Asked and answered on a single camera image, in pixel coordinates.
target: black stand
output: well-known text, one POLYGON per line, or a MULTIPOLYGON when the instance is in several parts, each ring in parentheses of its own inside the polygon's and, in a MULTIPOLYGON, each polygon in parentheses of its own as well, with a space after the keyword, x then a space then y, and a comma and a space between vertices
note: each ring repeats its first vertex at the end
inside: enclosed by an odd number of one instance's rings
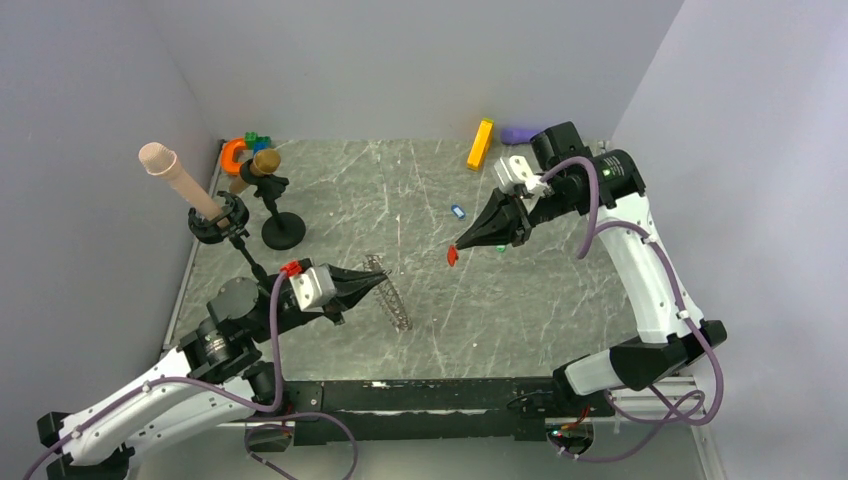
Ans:
POLYGON ((277 210, 277 199, 286 191, 289 179, 276 175, 260 177, 250 171, 253 160, 248 160, 239 169, 239 175, 249 185, 256 186, 254 197, 261 198, 271 218, 262 225, 262 241, 273 250, 289 250, 296 247, 306 235, 303 219, 291 212, 277 210))
POLYGON ((244 202, 229 192, 218 192, 218 196, 224 197, 224 206, 221 207, 223 213, 213 219, 205 220, 194 208, 188 211, 188 229, 201 242, 207 245, 221 243, 224 239, 228 239, 230 243, 238 250, 247 263, 250 264, 250 271, 267 293, 271 293, 271 277, 268 272, 262 268, 262 265, 256 263, 253 256, 247 251, 247 246, 244 243, 243 237, 249 237, 250 233, 245 230, 245 225, 250 218, 250 212, 244 206, 244 202), (229 225, 226 227, 218 226, 218 222, 227 219, 229 225))

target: black round base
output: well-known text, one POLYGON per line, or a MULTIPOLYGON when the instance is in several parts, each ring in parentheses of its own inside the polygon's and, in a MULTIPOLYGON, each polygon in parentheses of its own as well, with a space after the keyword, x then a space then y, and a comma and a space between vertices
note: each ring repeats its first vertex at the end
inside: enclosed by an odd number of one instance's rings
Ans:
POLYGON ((262 225, 262 241, 272 250, 294 248, 306 235, 306 224, 303 223, 302 218, 293 213, 280 213, 279 223, 274 218, 269 218, 262 225))

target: robotic arm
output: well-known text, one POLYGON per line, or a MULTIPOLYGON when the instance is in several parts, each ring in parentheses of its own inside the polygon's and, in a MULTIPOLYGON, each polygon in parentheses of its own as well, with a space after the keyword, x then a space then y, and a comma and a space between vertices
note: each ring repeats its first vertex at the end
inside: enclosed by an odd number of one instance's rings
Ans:
POLYGON ((150 370, 90 408, 42 417, 41 442, 60 455, 47 467, 48 477, 123 480, 146 455, 203 430, 257 412, 279 416, 295 409, 289 392, 275 407, 282 378, 274 364, 259 361, 255 342, 322 316, 344 323, 342 313, 386 274, 313 266, 309 259, 282 270, 284 279, 270 278, 279 287, 273 302, 274 290, 234 278, 208 302, 209 317, 150 370))
MULTIPOLYGON (((518 247, 542 223, 572 211, 588 215, 589 235, 597 231, 609 252, 638 330, 637 337, 555 369, 555 400, 582 405, 594 392, 622 386, 638 391, 691 364, 704 348, 689 319, 711 347, 722 343, 724 325, 704 320, 665 256, 645 184, 630 155, 612 150, 593 158, 571 122, 545 130, 531 144, 546 173, 535 174, 522 156, 501 159, 495 165, 498 187, 456 248, 518 247)), ((587 249, 588 243, 580 258, 587 249)))

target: table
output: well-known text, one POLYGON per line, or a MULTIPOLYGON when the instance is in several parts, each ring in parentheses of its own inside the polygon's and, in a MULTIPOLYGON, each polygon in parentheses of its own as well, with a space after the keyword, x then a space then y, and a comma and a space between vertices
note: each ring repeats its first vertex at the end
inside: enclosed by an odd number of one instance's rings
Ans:
MULTIPOLYGON (((298 258, 362 268, 366 254, 383 266, 403 299, 412 329, 397 332, 375 293, 334 326, 319 319, 281 336, 283 373, 290 380, 427 379, 550 375, 559 365, 635 335, 624 287, 603 244, 574 256, 585 219, 561 217, 533 230, 530 241, 460 252, 448 246, 486 204, 494 159, 525 155, 529 146, 493 143, 485 168, 465 167, 471 142, 455 140, 289 141, 278 145, 278 174, 291 181, 278 201, 306 222, 304 241, 276 252, 260 238, 269 214, 252 187, 248 249, 269 272, 298 258), (463 221, 451 212, 460 205, 463 221)), ((226 189, 223 172, 217 188, 226 189)), ((250 277, 229 244, 200 245, 171 338, 206 317, 206 302, 227 280, 250 277)), ((259 346, 270 356, 270 343, 259 346)))

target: white wall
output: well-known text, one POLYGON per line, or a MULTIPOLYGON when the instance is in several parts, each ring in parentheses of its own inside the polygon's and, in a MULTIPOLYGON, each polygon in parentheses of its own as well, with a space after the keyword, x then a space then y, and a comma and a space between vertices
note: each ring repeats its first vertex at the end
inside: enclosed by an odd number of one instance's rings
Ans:
POLYGON ((145 0, 215 134, 608 138, 682 0, 145 0))
POLYGON ((688 0, 614 135, 726 322, 714 428, 734 480, 848 472, 846 45, 844 1, 688 0))
POLYGON ((35 421, 157 358, 190 235, 137 152, 204 182, 216 142, 137 0, 0 2, 0 477, 43 451, 35 421))

